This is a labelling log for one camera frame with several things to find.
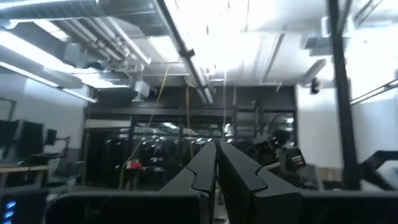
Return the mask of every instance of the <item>blue light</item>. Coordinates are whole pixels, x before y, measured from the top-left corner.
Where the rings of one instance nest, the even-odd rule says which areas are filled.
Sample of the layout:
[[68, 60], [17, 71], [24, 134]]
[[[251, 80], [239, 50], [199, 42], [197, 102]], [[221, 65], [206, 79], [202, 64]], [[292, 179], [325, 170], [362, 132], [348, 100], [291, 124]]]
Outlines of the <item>blue light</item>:
[[14, 207], [15, 204], [16, 204], [15, 201], [10, 201], [10, 202], [7, 203], [6, 208], [10, 209], [10, 208]]
[[14, 214], [14, 212], [6, 212], [6, 214], [4, 215], [4, 218], [9, 218]]

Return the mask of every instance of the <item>monitor screen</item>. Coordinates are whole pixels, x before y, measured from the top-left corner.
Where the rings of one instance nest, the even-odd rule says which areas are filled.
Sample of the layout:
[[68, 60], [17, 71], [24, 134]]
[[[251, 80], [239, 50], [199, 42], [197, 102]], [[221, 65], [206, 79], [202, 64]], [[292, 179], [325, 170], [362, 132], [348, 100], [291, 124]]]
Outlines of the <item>monitor screen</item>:
[[40, 154], [44, 150], [43, 130], [40, 123], [22, 121], [22, 129], [18, 138], [18, 159], [28, 159], [32, 154]]

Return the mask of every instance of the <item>desk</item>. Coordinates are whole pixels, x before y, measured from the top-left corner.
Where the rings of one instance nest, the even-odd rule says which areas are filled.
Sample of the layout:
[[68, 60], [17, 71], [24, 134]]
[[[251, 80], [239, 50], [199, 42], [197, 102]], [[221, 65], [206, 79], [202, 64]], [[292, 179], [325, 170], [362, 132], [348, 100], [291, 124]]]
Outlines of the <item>desk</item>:
[[28, 171], [39, 171], [35, 178], [35, 184], [40, 187], [41, 181], [45, 172], [49, 169], [48, 166], [0, 166], [0, 188], [5, 188], [8, 173], [11, 172], [28, 172]]

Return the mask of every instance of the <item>fluorescent light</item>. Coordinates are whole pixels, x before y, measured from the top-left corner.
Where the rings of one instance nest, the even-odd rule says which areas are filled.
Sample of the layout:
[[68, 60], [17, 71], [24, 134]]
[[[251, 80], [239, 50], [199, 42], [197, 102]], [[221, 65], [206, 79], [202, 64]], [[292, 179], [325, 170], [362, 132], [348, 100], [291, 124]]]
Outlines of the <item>fluorescent light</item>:
[[56, 25], [54, 25], [52, 22], [45, 20], [45, 19], [38, 19], [35, 20], [34, 22], [36, 25], [38, 25], [40, 28], [42, 28], [43, 30], [51, 33], [51, 32], [56, 32], [56, 31], [60, 31], [60, 28], [57, 27]]
[[27, 78], [33, 79], [33, 80], [35, 80], [37, 82], [40, 82], [40, 83], [43, 83], [45, 85], [48, 85], [48, 86], [51, 86], [51, 87], [54, 87], [54, 88], [58, 87], [58, 84], [56, 84], [54, 82], [48, 81], [48, 80], [46, 80], [46, 79], [44, 79], [42, 77], [34, 75], [34, 74], [32, 74], [30, 72], [27, 72], [27, 71], [25, 71], [23, 69], [17, 68], [17, 67], [15, 67], [13, 65], [9, 65], [7, 63], [0, 62], [0, 66], [2, 66], [4, 68], [7, 68], [7, 69], [10, 69], [13, 72], [19, 73], [19, 74], [21, 74], [21, 75], [23, 75], [23, 76], [25, 76]]
[[167, 62], [176, 62], [180, 58], [169, 36], [150, 37], [149, 42]]
[[166, 127], [172, 128], [172, 129], [177, 129], [178, 127], [170, 122], [164, 122], [163, 123]]
[[64, 89], [62, 89], [62, 91], [65, 92], [65, 93], [68, 93], [69, 95], [72, 95], [72, 96], [75, 96], [75, 97], [80, 98], [82, 100], [85, 100], [85, 101], [89, 101], [89, 102], [92, 102], [92, 103], [96, 103], [97, 102], [96, 99], [92, 99], [90, 97], [83, 96], [83, 95], [81, 95], [81, 94], [79, 94], [79, 93], [77, 93], [75, 91], [69, 90], [69, 89], [65, 89], [64, 88]]
[[49, 34], [53, 35], [56, 37], [58, 40], [67, 40], [69, 39], [69, 36], [67, 33], [65, 33], [63, 30], [61, 30], [59, 27], [54, 25], [52, 22], [45, 20], [45, 19], [38, 19], [35, 20], [34, 23], [41, 27], [43, 30], [47, 31]]
[[10, 32], [4, 30], [0, 31], [0, 44], [34, 62], [44, 65], [47, 68], [59, 70], [60, 67], [65, 66], [64, 63], [53, 55], [50, 55], [44, 50]]

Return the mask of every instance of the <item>wall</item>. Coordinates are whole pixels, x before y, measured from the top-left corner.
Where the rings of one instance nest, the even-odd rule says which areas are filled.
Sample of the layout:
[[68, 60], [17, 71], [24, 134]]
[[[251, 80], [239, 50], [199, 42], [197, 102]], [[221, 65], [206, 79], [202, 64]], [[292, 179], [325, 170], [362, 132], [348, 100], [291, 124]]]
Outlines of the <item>wall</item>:
[[[17, 101], [13, 119], [43, 123], [45, 128], [56, 129], [60, 138], [71, 136], [70, 148], [81, 147], [85, 101], [15, 73], [0, 73], [0, 97]], [[0, 102], [0, 119], [7, 118], [8, 109], [6, 102]], [[44, 150], [60, 152], [64, 145], [59, 141]]]
[[307, 163], [342, 168], [340, 132], [334, 89], [311, 95], [309, 88], [295, 87], [298, 144]]
[[[353, 106], [352, 112], [359, 161], [364, 161], [377, 150], [398, 150], [398, 101], [396, 97], [365, 101]], [[398, 168], [398, 163], [391, 161], [385, 163], [378, 171], [390, 183], [398, 186], [398, 174], [394, 168]], [[364, 190], [378, 189], [365, 182], [362, 186]]]

